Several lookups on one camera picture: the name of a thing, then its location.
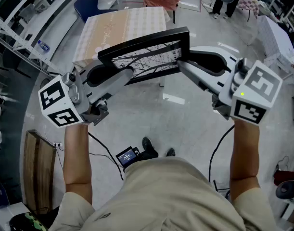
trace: beige shirt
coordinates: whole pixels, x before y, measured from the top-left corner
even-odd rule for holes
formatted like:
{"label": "beige shirt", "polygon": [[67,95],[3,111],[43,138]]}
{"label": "beige shirt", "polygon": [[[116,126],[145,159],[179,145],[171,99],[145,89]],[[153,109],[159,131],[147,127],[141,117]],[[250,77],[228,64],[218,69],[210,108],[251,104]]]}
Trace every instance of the beige shirt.
{"label": "beige shirt", "polygon": [[260,188],[233,204],[191,164],[177,157],[132,164],[120,192],[99,210],[81,196],[64,195],[51,231],[274,231]]}

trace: electrical outlet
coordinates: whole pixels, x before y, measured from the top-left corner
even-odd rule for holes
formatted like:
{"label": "electrical outlet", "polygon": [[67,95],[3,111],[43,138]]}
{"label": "electrical outlet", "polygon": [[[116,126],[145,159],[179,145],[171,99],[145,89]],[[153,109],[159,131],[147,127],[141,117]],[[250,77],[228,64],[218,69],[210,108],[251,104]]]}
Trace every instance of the electrical outlet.
{"label": "electrical outlet", "polygon": [[62,147],[64,146],[61,142],[54,142],[53,145],[55,146],[55,148],[60,148],[60,149],[62,149]]}

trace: cable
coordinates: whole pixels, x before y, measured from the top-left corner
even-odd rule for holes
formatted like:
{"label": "cable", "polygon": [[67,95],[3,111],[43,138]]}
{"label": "cable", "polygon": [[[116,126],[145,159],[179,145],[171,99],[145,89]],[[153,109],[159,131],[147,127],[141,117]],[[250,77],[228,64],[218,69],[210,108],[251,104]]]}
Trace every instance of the cable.
{"label": "cable", "polygon": [[93,156],[105,156],[105,157],[107,157],[109,160],[111,160],[113,163],[115,163],[108,155],[103,155],[103,154],[93,154],[93,153],[91,153],[91,152],[89,152],[89,154],[90,155],[93,155]]}
{"label": "cable", "polygon": [[210,4],[208,4],[207,2],[203,2],[203,0],[200,0],[200,3],[201,5],[205,8],[205,10],[208,12],[208,13],[212,13],[212,12],[209,12],[208,9],[204,6],[204,3],[208,4],[210,7],[212,7],[212,4],[213,4],[213,0],[209,0],[211,1]]}
{"label": "cable", "polygon": [[101,146],[103,146],[103,147],[106,149],[106,151],[108,152],[108,154],[110,155],[110,157],[112,158],[112,160],[114,161],[114,163],[116,164],[116,166],[117,166],[117,168],[118,168],[118,170],[119,170],[119,173],[120,173],[120,177],[121,177],[121,179],[123,180],[123,178],[122,178],[122,174],[121,174],[121,170],[120,170],[120,168],[119,168],[119,166],[118,166],[118,163],[115,161],[115,159],[114,159],[113,156],[111,155],[109,149],[108,149],[108,148],[107,148],[107,147],[106,147],[101,141],[99,141],[97,138],[95,138],[91,133],[88,132],[88,134],[89,134],[90,137],[92,137],[94,140],[96,140]]}
{"label": "cable", "polygon": [[233,130],[233,129],[234,129],[234,125],[230,129],[228,129],[228,131],[223,135],[223,137],[218,142],[217,147],[215,148],[215,150],[212,153],[212,156],[211,156],[211,159],[210,159],[210,165],[209,165],[209,182],[210,183],[211,183],[211,164],[212,164],[212,160],[213,160],[214,154],[218,150],[219,145],[221,144],[221,142],[223,141],[223,139],[226,137],[226,135],[229,134],[229,132],[231,130]]}
{"label": "cable", "polygon": [[276,164],[276,169],[279,169],[279,165],[278,165],[278,163],[280,163],[280,162],[283,162],[284,161],[284,159],[285,158],[288,158],[288,161],[287,161],[287,163],[286,163],[286,167],[287,167],[287,170],[289,171],[289,167],[288,167],[288,163],[289,163],[289,156],[284,156],[283,158],[282,158],[282,160],[279,160],[278,162],[277,162],[277,164]]}
{"label": "cable", "polygon": [[188,9],[188,8],[182,8],[180,6],[178,6],[179,9],[183,9],[183,10],[192,10],[192,9]]}
{"label": "cable", "polygon": [[59,159],[60,166],[61,166],[62,171],[63,171],[63,170],[64,170],[64,167],[62,167],[62,164],[61,164],[61,160],[60,160],[60,156],[59,156],[58,150],[57,150],[56,147],[55,147],[55,149],[56,149],[56,152],[57,152],[57,155],[58,155],[58,159]]}
{"label": "cable", "polygon": [[48,143],[52,144],[52,143],[48,140],[48,138],[47,138],[47,136],[46,136],[45,125],[44,125],[44,116],[42,116],[42,125],[43,125],[43,131],[44,131],[44,135],[45,135],[46,140],[48,141]]}

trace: black picture frame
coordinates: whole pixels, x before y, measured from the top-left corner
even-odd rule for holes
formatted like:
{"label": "black picture frame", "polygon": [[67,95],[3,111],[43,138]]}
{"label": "black picture frame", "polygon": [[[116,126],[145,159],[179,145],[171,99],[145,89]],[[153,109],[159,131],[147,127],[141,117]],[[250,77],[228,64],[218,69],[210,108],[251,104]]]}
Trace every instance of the black picture frame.
{"label": "black picture frame", "polygon": [[[170,29],[158,33],[149,34],[140,38],[135,38],[118,45],[114,45],[108,49],[99,52],[98,59],[107,68],[117,68],[114,65],[113,59],[131,52],[146,49],[148,47],[157,46],[160,44],[165,44],[169,42],[178,41],[181,48],[180,59],[187,59],[190,52],[190,32],[187,27],[180,27],[175,29]],[[127,85],[134,84],[137,82],[145,81],[148,79],[153,79],[161,76],[171,75],[174,73],[179,73],[178,67],[170,68],[164,71],[154,72],[150,74],[143,75],[141,77],[132,78]]]}

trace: person's torso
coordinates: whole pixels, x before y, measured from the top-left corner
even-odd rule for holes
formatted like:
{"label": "person's torso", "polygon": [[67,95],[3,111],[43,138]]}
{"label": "person's torso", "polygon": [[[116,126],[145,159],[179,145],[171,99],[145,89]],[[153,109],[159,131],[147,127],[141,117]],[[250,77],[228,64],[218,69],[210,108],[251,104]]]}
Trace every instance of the person's torso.
{"label": "person's torso", "polygon": [[179,158],[155,158],[126,169],[120,192],[85,222],[83,231],[245,230],[234,207]]}

